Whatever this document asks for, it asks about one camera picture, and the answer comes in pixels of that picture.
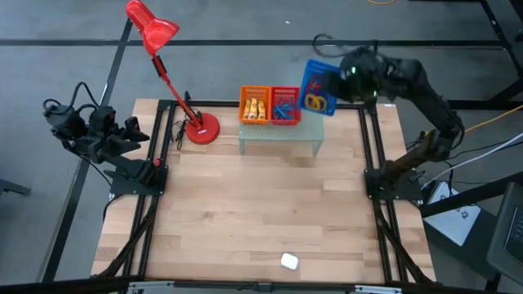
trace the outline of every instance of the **blue basket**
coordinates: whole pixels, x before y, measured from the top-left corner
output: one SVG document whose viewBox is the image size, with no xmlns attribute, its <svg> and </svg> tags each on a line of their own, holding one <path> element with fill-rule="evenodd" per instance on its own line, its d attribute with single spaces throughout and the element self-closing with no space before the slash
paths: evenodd
<svg viewBox="0 0 523 294">
<path fill-rule="evenodd" d="M 333 116 L 336 111 L 337 98 L 321 90 L 321 78 L 327 71 L 340 73 L 337 66 L 318 60 L 309 60 L 303 74 L 299 105 L 301 109 Z"/>
</svg>

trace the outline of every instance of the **gray floor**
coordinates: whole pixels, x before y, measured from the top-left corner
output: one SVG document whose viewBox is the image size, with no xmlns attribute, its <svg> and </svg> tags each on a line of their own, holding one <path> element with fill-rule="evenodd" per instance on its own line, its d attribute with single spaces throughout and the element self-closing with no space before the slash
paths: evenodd
<svg viewBox="0 0 523 294">
<path fill-rule="evenodd" d="M 379 7 L 365 0 L 149 0 L 158 16 L 177 22 L 177 39 L 308 39 L 330 33 L 347 39 L 495 39 L 481 6 L 398 0 Z M 35 2 L 4 0 L 0 38 L 119 38 L 126 1 Z M 521 27 L 508 1 L 489 1 L 507 36 Z M 137 39 L 133 29 L 131 39 Z M 30 197 L 4 194 L 0 199 L 0 284 L 28 283 L 38 271 L 49 245 L 78 159 L 64 151 L 42 116 L 46 98 L 66 102 L 74 85 L 85 81 L 101 96 L 115 47 L 0 47 L 0 178 L 33 189 Z M 478 100 L 492 96 L 516 78 L 503 51 L 384 48 L 392 56 L 418 58 L 433 87 L 447 99 Z M 243 84 L 298 85 L 309 47 L 167 47 L 163 62 L 174 85 L 194 99 L 236 100 Z M 338 60 L 329 60 L 336 64 Z M 150 66 L 142 47 L 128 47 L 114 86 L 111 104 L 122 122 L 136 98 L 168 98 L 167 88 Z M 86 100 L 82 93 L 80 100 Z M 397 101 L 405 141 L 431 129 L 408 102 Z M 500 114 L 460 111 L 466 126 Z M 467 136 L 460 150 L 506 140 L 521 131 L 523 114 L 513 114 Z M 455 180 L 489 181 L 523 169 L 516 147 L 465 166 Z M 460 159 L 471 158 L 469 154 Z M 428 163 L 428 175 L 445 168 Z M 474 185 L 454 185 L 465 190 Z M 91 169 L 66 245 L 58 279 L 85 278 L 101 230 L 101 211 L 109 187 Z M 493 213 L 499 199 L 481 203 Z M 485 280 L 431 246 L 438 281 L 452 286 L 483 288 Z M 503 277 L 499 288 L 523 292 Z M 202 293 L 204 290 L 186 292 Z"/>
</svg>

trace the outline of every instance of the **wooden table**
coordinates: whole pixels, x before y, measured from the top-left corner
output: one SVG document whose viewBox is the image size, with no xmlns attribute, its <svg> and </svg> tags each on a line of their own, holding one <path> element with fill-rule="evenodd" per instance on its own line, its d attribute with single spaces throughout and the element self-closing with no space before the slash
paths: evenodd
<svg viewBox="0 0 523 294">
<path fill-rule="evenodd" d="M 157 103 L 136 100 L 133 115 L 145 133 L 151 133 Z M 221 133 L 210 145 L 185 139 L 181 151 L 170 147 L 168 185 L 159 200 L 147 278 L 383 282 L 373 210 L 364 187 L 357 111 L 339 109 L 325 117 L 325 141 L 313 158 L 308 144 L 279 142 L 248 143 L 240 155 L 237 109 L 199 110 L 218 117 Z M 175 120 L 183 116 L 177 108 Z M 158 145 L 167 115 L 163 117 Z M 396 107 L 379 105 L 378 117 L 386 156 L 398 158 L 405 153 L 405 143 Z M 368 125 L 372 140 L 370 118 Z M 148 147 L 144 143 L 127 156 L 145 158 Z M 378 166 L 375 148 L 373 153 Z M 107 211 L 92 273 L 104 270 L 122 249 L 135 207 L 136 196 L 125 196 Z M 403 245 L 434 278 L 418 209 L 396 201 L 396 212 Z M 398 279 L 394 251 L 388 246 Z M 138 243 L 132 273 L 140 250 Z M 284 252 L 300 258 L 297 270 L 280 265 Z"/>
</svg>

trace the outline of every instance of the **lamp base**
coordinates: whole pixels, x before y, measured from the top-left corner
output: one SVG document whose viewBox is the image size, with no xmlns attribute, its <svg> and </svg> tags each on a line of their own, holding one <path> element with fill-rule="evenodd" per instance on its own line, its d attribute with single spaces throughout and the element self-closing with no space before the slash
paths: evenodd
<svg viewBox="0 0 523 294">
<path fill-rule="evenodd" d="M 186 133 L 189 140 L 195 144 L 205 145 L 213 142 L 220 134 L 220 123 L 218 119 L 207 113 L 202 113 L 203 128 L 197 129 L 190 122 L 186 125 Z"/>
</svg>

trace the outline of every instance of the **white cable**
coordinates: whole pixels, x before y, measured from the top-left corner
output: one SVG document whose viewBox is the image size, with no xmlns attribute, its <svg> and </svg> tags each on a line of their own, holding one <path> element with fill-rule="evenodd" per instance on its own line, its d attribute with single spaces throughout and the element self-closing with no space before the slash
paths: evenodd
<svg viewBox="0 0 523 294">
<path fill-rule="evenodd" d="M 425 189 L 427 186 L 429 186 L 430 183 L 432 183 L 434 180 L 436 180 L 436 179 L 439 178 L 440 176 L 443 176 L 443 175 L 446 174 L 447 172 L 450 172 L 450 171 L 452 171 L 452 170 L 455 169 L 455 168 L 458 168 L 458 167 L 464 166 L 464 165 L 467 164 L 467 163 L 471 163 L 471 162 L 476 161 L 476 160 L 478 160 L 478 159 L 482 159 L 482 158 L 485 157 L 485 156 L 491 155 L 492 153 L 494 153 L 494 152 L 500 150 L 501 148 L 503 148 L 503 147 L 505 147 L 505 146 L 507 146 L 507 145 L 510 145 L 512 142 L 514 142 L 515 140 L 521 138 L 522 136 L 523 136 L 523 133 L 521 133 L 521 134 L 515 136 L 514 138 L 512 138 L 512 139 L 510 139 L 509 141 L 505 142 L 504 144 L 502 144 L 502 145 L 500 145 L 500 146 L 498 146 L 498 147 L 496 147 L 496 148 L 490 150 L 489 152 L 487 152 L 487 153 L 485 153 L 485 154 L 482 154 L 482 155 L 480 155 L 480 156 L 478 156 L 478 157 L 474 157 L 473 159 L 469 159 L 469 160 L 467 160 L 466 162 L 463 162 L 463 163 L 457 164 L 457 165 L 455 165 L 455 166 L 453 166 L 453 167 L 450 167 L 450 168 L 448 168 L 448 169 L 442 171 L 439 175 L 433 177 L 433 178 L 432 178 L 431 180 L 429 180 L 427 183 L 423 184 L 422 189 Z"/>
</svg>

